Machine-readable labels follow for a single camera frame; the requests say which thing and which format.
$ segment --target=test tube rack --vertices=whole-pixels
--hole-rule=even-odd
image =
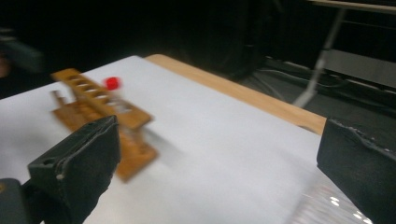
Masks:
[[[75,69],[65,69],[52,77],[67,85],[75,102],[67,104],[58,91],[53,91],[59,108],[53,114],[72,132],[93,120],[116,115],[119,121],[121,161],[117,176],[129,180],[157,157],[156,150],[145,142],[142,127],[152,120],[151,115],[135,105],[123,101],[128,111],[117,113],[111,101],[112,94],[106,88],[84,77]]]

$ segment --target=red cap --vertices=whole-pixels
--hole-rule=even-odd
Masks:
[[[120,87],[120,79],[118,77],[109,77],[105,80],[106,87],[110,91],[114,91]]]

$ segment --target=background table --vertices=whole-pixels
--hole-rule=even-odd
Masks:
[[[251,102],[138,57],[85,75],[122,78],[124,97],[153,115],[145,134],[160,154],[129,183],[113,178],[86,223],[284,223],[315,181],[320,136]],[[70,134],[50,113],[53,90],[68,93],[54,83],[0,101],[0,178],[23,183],[26,165]]]

